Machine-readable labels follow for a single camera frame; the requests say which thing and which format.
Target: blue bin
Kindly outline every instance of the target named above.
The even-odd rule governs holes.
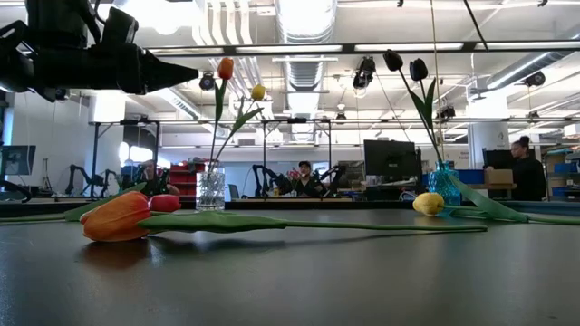
[[[568,187],[552,187],[552,196],[565,197]]]
[[[578,166],[576,163],[556,163],[554,173],[578,173]]]

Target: white column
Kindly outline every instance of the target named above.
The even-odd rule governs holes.
[[[123,120],[125,118],[125,95],[117,91],[99,91],[97,96],[91,97],[89,108],[89,119],[92,122]],[[97,168],[95,173],[101,174],[105,169],[120,173],[119,147],[123,142],[123,127],[112,126],[108,130],[106,128],[106,126],[101,126],[99,129],[102,136],[99,137],[97,147]],[[94,127],[91,127],[91,136],[87,141],[84,164],[84,168],[89,175],[92,173],[93,135]]]
[[[470,118],[508,118],[506,94],[491,91],[482,94],[484,99],[470,99],[466,109]],[[507,122],[480,122],[468,127],[469,167],[483,168],[483,149],[509,149]]]

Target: cardboard box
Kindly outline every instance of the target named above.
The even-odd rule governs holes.
[[[514,174],[511,169],[486,170],[486,185],[511,185],[514,183]]]

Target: red tulip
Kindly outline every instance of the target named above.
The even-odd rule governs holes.
[[[230,80],[234,74],[234,61],[223,58],[217,67],[217,75],[223,80]]]
[[[147,196],[131,191],[85,213],[81,217],[83,235],[93,241],[138,239],[149,230],[138,227],[137,223],[149,217]]]
[[[149,201],[149,207],[154,212],[173,213],[181,208],[179,196],[156,195]]]

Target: orange tulip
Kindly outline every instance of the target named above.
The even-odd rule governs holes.
[[[217,75],[223,80],[229,80],[234,74],[234,61],[230,58],[223,58],[217,67]]]
[[[149,217],[147,196],[131,191],[85,213],[81,217],[83,235],[93,241],[138,239],[149,230],[137,227],[137,223]]]

